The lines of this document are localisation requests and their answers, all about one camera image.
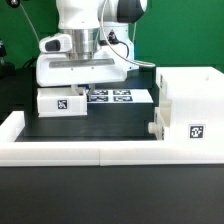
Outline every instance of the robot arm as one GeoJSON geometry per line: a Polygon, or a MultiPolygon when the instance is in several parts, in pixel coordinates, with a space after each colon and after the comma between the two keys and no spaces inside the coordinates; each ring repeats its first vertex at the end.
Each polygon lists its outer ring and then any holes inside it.
{"type": "MultiPolygon", "coordinates": [[[[80,55],[91,58],[99,50],[96,43],[104,3],[105,0],[56,0],[60,34],[43,39],[40,42],[41,52],[70,51],[71,59],[77,58],[77,54],[78,58],[80,55]]],[[[108,0],[104,21],[135,23],[142,17],[146,7],[147,0],[108,0]]]]}

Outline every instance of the white platform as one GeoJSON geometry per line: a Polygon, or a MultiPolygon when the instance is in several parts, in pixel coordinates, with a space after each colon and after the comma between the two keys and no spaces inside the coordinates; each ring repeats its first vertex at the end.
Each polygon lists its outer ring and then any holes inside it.
{"type": "Polygon", "coordinates": [[[0,166],[108,166],[224,163],[224,142],[15,142],[24,128],[23,112],[0,126],[0,166]]]}

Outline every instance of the black cable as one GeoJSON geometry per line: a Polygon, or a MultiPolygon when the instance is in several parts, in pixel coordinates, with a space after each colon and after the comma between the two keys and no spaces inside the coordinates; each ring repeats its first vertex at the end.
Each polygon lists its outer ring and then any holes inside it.
{"type": "Polygon", "coordinates": [[[127,47],[127,56],[126,58],[129,56],[129,47],[128,45],[125,43],[125,42],[122,42],[122,41],[118,41],[119,44],[124,44],[126,47],[127,47]]]}
{"type": "Polygon", "coordinates": [[[30,68],[36,62],[37,58],[31,58],[30,60],[26,61],[23,65],[23,68],[30,68]]]}

